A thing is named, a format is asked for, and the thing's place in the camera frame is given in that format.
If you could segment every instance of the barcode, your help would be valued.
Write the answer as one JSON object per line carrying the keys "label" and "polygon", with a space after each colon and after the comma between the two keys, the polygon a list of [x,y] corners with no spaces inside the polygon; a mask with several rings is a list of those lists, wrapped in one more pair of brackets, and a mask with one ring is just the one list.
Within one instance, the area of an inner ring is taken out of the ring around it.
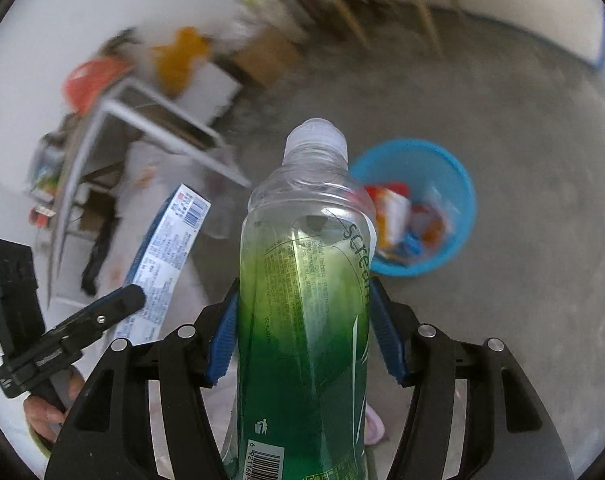
{"label": "barcode", "polygon": [[202,206],[195,201],[192,202],[189,210],[185,213],[185,223],[194,229],[199,229],[200,224],[202,223],[203,211],[204,209],[202,209]]}
{"label": "barcode", "polygon": [[243,480],[281,480],[284,447],[250,440]]}

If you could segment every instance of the trash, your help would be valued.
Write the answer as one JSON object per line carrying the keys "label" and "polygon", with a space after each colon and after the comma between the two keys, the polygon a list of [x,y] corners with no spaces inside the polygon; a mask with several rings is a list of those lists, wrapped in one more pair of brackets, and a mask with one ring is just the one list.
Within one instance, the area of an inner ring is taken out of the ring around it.
{"label": "trash", "polygon": [[454,234],[455,207],[432,184],[420,201],[410,202],[399,182],[365,186],[376,207],[378,256],[404,266],[435,254]]}
{"label": "trash", "polygon": [[156,72],[164,91],[177,97],[189,85],[197,68],[209,59],[209,42],[194,27],[179,28],[173,44],[151,49],[156,61]]}
{"label": "trash", "polygon": [[382,186],[365,186],[376,208],[378,224],[378,252],[385,255],[394,251],[404,239],[411,202],[409,186],[402,182],[390,182]]}

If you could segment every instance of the blue gripper pad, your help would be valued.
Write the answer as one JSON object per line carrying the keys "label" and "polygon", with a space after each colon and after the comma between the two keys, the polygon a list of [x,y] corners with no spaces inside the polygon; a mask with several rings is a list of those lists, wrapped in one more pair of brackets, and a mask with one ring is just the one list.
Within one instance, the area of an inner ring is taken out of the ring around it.
{"label": "blue gripper pad", "polygon": [[369,302],[369,319],[372,321],[378,346],[383,353],[387,372],[394,377],[398,384],[403,384],[407,377],[405,364],[405,345],[391,322],[387,312],[389,299],[383,286],[377,279],[371,280],[371,298]]}
{"label": "blue gripper pad", "polygon": [[236,346],[238,333],[236,330],[238,322],[238,292],[231,298],[218,330],[209,343],[209,355],[207,357],[207,372],[205,377],[210,384],[218,384],[218,380],[224,377],[231,362],[231,355]]}

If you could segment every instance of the white metal frame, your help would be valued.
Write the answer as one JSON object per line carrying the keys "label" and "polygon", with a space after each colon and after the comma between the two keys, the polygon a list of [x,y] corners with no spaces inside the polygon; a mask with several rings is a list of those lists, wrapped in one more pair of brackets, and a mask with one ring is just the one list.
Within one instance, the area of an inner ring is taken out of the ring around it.
{"label": "white metal frame", "polygon": [[196,118],[191,117],[188,113],[167,99],[164,95],[160,94],[151,86],[133,76],[124,78],[122,81],[115,84],[113,88],[108,90],[94,107],[92,118],[90,119],[87,130],[85,131],[78,147],[78,152],[76,153],[76,156],[72,162],[69,178],[66,181],[64,189],[58,190],[58,192],[63,193],[63,195],[62,202],[60,204],[60,211],[57,212],[54,232],[52,233],[48,294],[50,304],[52,299],[56,297],[54,285],[60,273],[60,263],[62,261],[65,240],[68,234],[68,223],[76,190],[78,189],[78,185],[82,179],[83,169],[89,160],[94,145],[100,138],[100,132],[102,131],[103,124],[109,115],[118,117],[125,123],[131,124],[135,128],[138,128],[168,152],[182,153],[183,155],[190,156],[194,159],[194,161],[202,164],[205,167],[208,167],[216,173],[227,177],[229,180],[236,182],[240,186],[251,186],[251,182],[239,171],[238,168],[227,166],[220,161],[215,160],[215,158],[207,155],[206,152],[199,150],[189,142],[186,142],[186,140],[181,139],[162,126],[154,123],[139,113],[135,108],[124,104],[121,100],[119,100],[119,97],[127,88],[135,88],[137,91],[149,97],[152,102],[167,108],[167,110],[170,110],[178,117],[199,128],[204,133],[211,136],[212,139],[214,139],[216,146],[222,147],[226,145],[218,132],[212,130],[209,126]]}

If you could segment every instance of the orange object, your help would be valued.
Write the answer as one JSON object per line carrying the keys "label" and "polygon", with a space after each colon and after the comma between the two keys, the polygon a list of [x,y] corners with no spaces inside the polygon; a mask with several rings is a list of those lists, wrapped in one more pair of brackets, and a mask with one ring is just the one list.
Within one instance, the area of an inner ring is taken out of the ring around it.
{"label": "orange object", "polygon": [[102,91],[131,69],[131,63],[118,57],[92,59],[69,74],[62,86],[62,94],[75,112],[85,115]]}
{"label": "orange object", "polygon": [[176,41],[151,49],[156,60],[156,72],[164,90],[176,97],[189,85],[194,70],[209,57],[209,44],[194,27],[176,31]]}
{"label": "orange object", "polygon": [[35,206],[29,211],[29,223],[35,225],[39,229],[48,228],[52,222],[55,212],[42,205]]}
{"label": "orange object", "polygon": [[432,205],[417,203],[411,208],[414,236],[418,237],[429,253],[442,245],[447,234],[447,225],[441,213]]}

